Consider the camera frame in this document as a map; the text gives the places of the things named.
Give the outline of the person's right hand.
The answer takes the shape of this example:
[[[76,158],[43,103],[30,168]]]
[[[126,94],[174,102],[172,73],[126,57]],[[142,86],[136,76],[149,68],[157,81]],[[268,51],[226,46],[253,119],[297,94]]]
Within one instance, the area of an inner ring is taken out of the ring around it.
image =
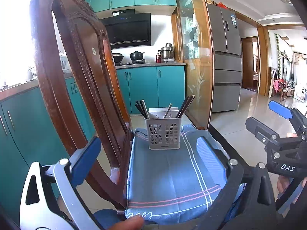
[[[302,181],[302,186],[304,187],[306,184],[306,177],[303,179]],[[285,191],[285,189],[288,188],[288,186],[290,185],[290,181],[289,178],[284,177],[284,176],[279,176],[278,180],[277,180],[277,189],[279,193],[283,193]],[[292,203],[296,203],[296,201],[298,200],[299,196],[297,196],[295,198],[295,200]]]

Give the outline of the person's left hand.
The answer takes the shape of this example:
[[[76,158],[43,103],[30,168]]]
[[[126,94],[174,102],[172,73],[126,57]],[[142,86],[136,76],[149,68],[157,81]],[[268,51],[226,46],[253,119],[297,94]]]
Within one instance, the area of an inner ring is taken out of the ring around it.
[[[133,216],[125,221],[115,223],[108,230],[140,230],[144,225],[144,219],[140,215]]]

